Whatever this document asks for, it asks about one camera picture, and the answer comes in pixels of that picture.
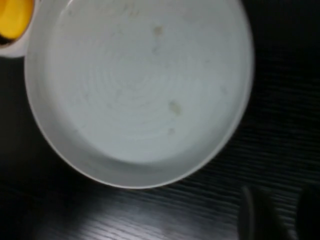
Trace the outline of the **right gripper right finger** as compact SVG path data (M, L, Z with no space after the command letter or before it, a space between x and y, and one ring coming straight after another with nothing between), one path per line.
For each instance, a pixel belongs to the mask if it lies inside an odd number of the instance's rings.
M299 240L320 239L320 186L308 185L297 204L297 236Z

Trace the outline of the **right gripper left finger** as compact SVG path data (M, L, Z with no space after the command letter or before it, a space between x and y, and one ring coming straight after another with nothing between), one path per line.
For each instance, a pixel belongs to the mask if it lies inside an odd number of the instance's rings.
M250 186L241 189L241 201L237 218L239 240L262 240L262 195Z

